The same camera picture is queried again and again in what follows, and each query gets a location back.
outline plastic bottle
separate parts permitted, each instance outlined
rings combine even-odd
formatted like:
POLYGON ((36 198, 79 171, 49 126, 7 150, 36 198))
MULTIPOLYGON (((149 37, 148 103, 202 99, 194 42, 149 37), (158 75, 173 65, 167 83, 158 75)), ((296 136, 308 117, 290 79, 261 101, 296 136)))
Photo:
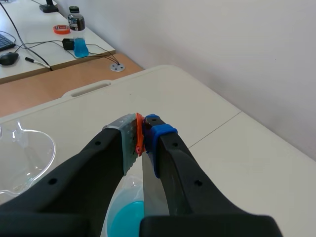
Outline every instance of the plastic bottle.
POLYGON ((70 14, 68 16, 69 27, 74 36, 75 56, 83 58, 89 55, 89 50, 84 40, 85 22, 84 17, 80 14, 79 7, 69 7, 70 14))

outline keyboard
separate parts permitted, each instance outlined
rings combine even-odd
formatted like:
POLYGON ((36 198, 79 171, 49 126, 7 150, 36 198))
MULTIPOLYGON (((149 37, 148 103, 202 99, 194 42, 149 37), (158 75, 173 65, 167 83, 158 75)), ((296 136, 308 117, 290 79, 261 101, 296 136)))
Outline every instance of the keyboard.
POLYGON ((15 46, 15 43, 13 43, 7 37, 4 37, 3 35, 0 34, 0 51, 13 48, 14 46, 15 46))

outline black bottle cap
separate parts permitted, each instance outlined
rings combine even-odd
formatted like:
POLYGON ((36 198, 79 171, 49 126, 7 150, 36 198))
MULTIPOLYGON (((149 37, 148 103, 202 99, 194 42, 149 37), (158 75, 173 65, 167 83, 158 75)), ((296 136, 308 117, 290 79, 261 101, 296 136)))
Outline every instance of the black bottle cap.
POLYGON ((79 13, 79 7, 77 7, 77 6, 70 6, 69 7, 69 11, 71 13, 79 13))

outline computer mouse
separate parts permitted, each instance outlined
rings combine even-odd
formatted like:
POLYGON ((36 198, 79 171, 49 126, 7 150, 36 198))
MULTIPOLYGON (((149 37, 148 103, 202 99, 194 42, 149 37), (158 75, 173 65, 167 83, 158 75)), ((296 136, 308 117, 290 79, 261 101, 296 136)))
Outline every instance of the computer mouse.
POLYGON ((19 57, 18 53, 12 53, 12 52, 4 53, 0 55, 0 64, 4 66, 12 65, 16 62, 18 57, 19 57))

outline power adapter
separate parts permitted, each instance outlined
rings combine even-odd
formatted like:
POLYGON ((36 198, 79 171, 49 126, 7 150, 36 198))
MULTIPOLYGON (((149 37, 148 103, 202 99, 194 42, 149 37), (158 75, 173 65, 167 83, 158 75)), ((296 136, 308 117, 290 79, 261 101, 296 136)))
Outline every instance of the power adapter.
POLYGON ((74 50, 75 42, 74 39, 63 39, 63 48, 65 50, 74 50))

